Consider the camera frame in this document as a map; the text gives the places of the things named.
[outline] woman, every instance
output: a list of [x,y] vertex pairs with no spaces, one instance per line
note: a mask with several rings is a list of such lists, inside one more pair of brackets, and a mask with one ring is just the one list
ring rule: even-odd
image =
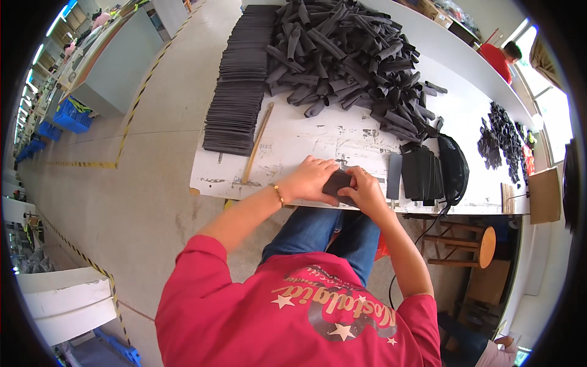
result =
[[[458,340],[458,351],[443,348],[442,360],[447,367],[511,367],[518,354],[518,346],[511,336],[494,341],[468,329],[446,312],[438,313],[438,325]],[[497,348],[503,344],[503,350]]]
[[[176,259],[157,311],[171,366],[440,366],[436,302],[424,260],[387,206],[378,180],[355,166],[339,190],[363,215],[328,247],[341,211],[299,207],[243,284],[226,263],[253,229],[297,199],[338,201],[322,187],[334,159],[308,156],[284,179],[224,211]],[[404,301],[397,312],[365,289],[379,229]]]

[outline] gold bracelet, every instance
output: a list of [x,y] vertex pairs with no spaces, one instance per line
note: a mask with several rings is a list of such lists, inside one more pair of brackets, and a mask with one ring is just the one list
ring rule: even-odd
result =
[[275,190],[275,192],[277,193],[277,196],[279,196],[279,200],[281,201],[281,207],[285,207],[285,203],[284,203],[284,197],[281,196],[281,191],[279,190],[279,186],[277,185],[273,185],[273,189]]

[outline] electrical cord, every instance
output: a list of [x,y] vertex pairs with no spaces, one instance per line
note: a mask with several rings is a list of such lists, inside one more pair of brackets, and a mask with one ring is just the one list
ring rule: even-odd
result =
[[[429,227],[426,229],[426,231],[422,232],[422,234],[421,234],[421,235],[418,237],[418,239],[417,239],[416,241],[414,241],[414,245],[416,245],[416,244],[418,243],[418,241],[420,241],[420,239],[421,239],[422,237],[424,237],[424,235],[425,235],[426,233],[428,233],[428,231],[430,231],[430,229],[431,229],[432,227],[434,227],[434,225],[436,224],[436,221],[438,220],[438,218],[440,218],[440,217],[442,217],[442,216],[443,216],[443,215],[442,215],[442,212],[441,212],[441,213],[440,213],[440,214],[439,214],[439,215],[438,215],[438,216],[437,216],[437,217],[434,219],[434,221],[432,222],[432,224],[430,224],[430,226],[429,226]],[[392,282],[389,284],[389,291],[387,292],[387,296],[389,297],[389,304],[392,306],[392,308],[393,308],[393,309],[396,309],[396,308],[393,306],[393,302],[392,302],[392,285],[393,285],[393,281],[394,281],[395,279],[396,279],[396,275],[394,274],[394,275],[393,275],[393,278],[392,278]]]

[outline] red t-shirt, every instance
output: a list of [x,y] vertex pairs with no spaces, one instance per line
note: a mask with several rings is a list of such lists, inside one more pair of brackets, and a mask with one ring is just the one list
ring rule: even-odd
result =
[[495,71],[497,71],[508,84],[511,84],[512,74],[510,73],[510,68],[508,67],[508,61],[505,59],[505,56],[501,50],[494,45],[484,43],[479,48],[479,51],[487,60],[487,62],[493,66]]
[[233,283],[226,256],[198,235],[177,257],[155,319],[166,367],[441,366],[433,297],[396,312],[324,252],[274,255]]

